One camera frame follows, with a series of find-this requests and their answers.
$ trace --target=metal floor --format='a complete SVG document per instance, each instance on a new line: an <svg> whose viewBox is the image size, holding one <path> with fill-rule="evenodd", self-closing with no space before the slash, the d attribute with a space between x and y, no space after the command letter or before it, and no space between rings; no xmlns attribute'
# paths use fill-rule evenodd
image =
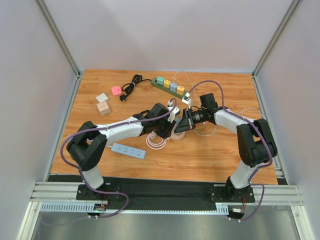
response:
<svg viewBox="0 0 320 240"><path fill-rule="evenodd" d="M255 206L247 206L248 216ZM48 224L68 223L85 213L40 214ZM299 240L289 206L262 206L247 222L217 215L121 213L106 219L88 219L59 227L37 222L33 240Z"/></svg>

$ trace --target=white cube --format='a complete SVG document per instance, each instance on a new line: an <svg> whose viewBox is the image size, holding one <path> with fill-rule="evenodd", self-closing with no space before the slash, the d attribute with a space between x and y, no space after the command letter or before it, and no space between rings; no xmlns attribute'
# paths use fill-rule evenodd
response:
<svg viewBox="0 0 320 240"><path fill-rule="evenodd" d="M103 101L106 101L106 102L109 101L109 98L108 98L107 95L105 95L104 93L101 93L101 94L100 94L99 96L97 96L95 99L98 101L98 103L102 103Z"/></svg>

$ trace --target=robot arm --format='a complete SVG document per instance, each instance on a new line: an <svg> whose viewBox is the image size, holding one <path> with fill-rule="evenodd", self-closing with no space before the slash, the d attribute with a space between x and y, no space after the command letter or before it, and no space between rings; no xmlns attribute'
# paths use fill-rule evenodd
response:
<svg viewBox="0 0 320 240"><path fill-rule="evenodd" d="M226 112L222 107L218 107L212 93L200 96L201 108L192 110L186 108L183 110L181 122L175 129L175 133L192 130L197 123L210 122L215 125L223 126L233 133L237 134L239 155L241 162L235 173L227 179L226 187L228 195L232 195L235 191L245 189L250 185L250 180L257 168L269 161L268 152L261 140L256 140L258 137L256 131L247 122L253 123L262 134L272 157L278 154L277 146L272 136L268 122L265 119L254 120L246 118L240 119L232 114L231 111Z"/></svg>
<svg viewBox="0 0 320 240"><path fill-rule="evenodd" d="M106 128L106 130L78 134L74 136L66 146L66 150L72 159L76 161L85 180L91 187L105 191L105 184L100 174L98 163L106 145L113 144L122 139L149 134L152 131L164 139L171 136L172 129L176 124L174 119L176 115L180 113L178 107L175 107L167 117L143 121L168 113L173 108L171 103L168 104L169 106L166 107L161 103L157 103L151 110L135 114L124 121L104 125L94 125L91 121L88 121L81 126L79 131L93 128Z"/></svg>
<svg viewBox="0 0 320 240"><path fill-rule="evenodd" d="M180 133L192 130L198 123L210 122L215 125L224 126L237 134L241 162L235 173L227 179L225 185L226 195L232 199L234 193L244 191L250 185L251 177L257 171L257 168L269 161L268 152L261 140L254 139L258 135L251 125L244 121L244 118L239 119L230 114L230 112L226 112L221 106L218 107L212 93L200 96L200 100L201 107L198 110L192 110L192 108L183 110L182 120L174 132ZM94 125L90 121L85 122L79 130L97 127L109 128L111 126L112 128L78 134L71 139L66 149L72 159L78 164L89 185L94 189L104 191L106 185L100 174L98 163L105 146L125 138L149 134L152 131L164 139L170 137L172 129L176 124L174 121L175 116L180 113L177 107L167 117L151 121L143 120L162 116L172 108L172 105L165 107L157 103L151 110L135 114L124 121L105 125ZM253 120L247 118L247 120L258 128L267 143L272 157L275 157L278 151L268 122L265 119Z"/></svg>

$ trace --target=green power strip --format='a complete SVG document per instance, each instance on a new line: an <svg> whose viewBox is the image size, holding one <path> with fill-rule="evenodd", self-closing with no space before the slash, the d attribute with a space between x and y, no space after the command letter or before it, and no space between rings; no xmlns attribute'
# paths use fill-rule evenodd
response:
<svg viewBox="0 0 320 240"><path fill-rule="evenodd" d="M183 95L180 95L180 94L178 94L178 93L176 93L174 91L171 91L169 88L166 88L164 86L159 85L157 83L157 78L156 77L151 80L151 85L156 87L156 88L158 88L158 89L161 89L161 90L165 91L166 93L171 94L171 95L173 95L173 96L175 96L175 97L177 97L179 99L182 99L187 93L187 91L184 91Z"/></svg>

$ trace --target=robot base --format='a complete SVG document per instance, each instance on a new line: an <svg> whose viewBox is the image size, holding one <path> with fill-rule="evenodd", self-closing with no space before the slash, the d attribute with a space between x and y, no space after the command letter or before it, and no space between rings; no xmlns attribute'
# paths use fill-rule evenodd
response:
<svg viewBox="0 0 320 240"><path fill-rule="evenodd" d="M210 188L210 200L213 203L243 203L244 198L247 203L255 202L255 195L252 187L246 186L241 189L235 189L230 177L228 177L225 186L212 186Z"/></svg>

